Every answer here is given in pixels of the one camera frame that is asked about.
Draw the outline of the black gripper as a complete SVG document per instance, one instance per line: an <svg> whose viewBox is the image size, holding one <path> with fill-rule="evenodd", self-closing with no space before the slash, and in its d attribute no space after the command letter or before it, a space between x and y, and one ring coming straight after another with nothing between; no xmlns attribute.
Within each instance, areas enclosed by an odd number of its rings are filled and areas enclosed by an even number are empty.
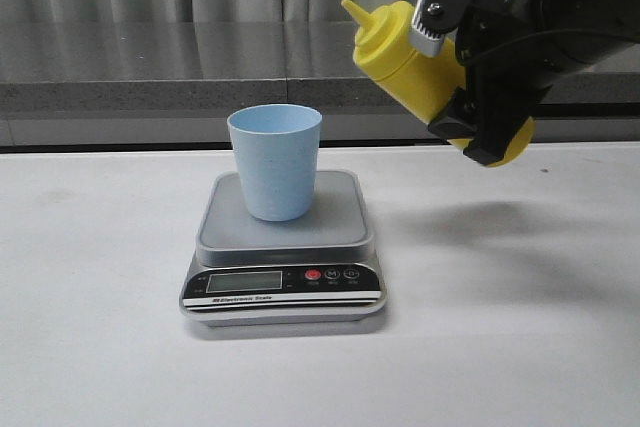
<svg viewBox="0 0 640 427"><path fill-rule="evenodd" d="M410 43L436 57L457 29L466 72L428 130L482 166L502 166L530 143L530 116L549 91L543 55L550 23L545 0L418 0Z"/></svg>

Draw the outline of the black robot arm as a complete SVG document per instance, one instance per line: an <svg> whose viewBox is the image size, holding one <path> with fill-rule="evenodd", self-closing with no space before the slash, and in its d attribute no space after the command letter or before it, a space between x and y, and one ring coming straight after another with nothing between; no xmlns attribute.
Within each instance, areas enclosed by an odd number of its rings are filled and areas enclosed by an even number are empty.
<svg viewBox="0 0 640 427"><path fill-rule="evenodd" d="M639 0L418 0L410 40L434 57L445 37L466 83L429 124L485 166L525 148L552 85L639 40Z"/></svg>

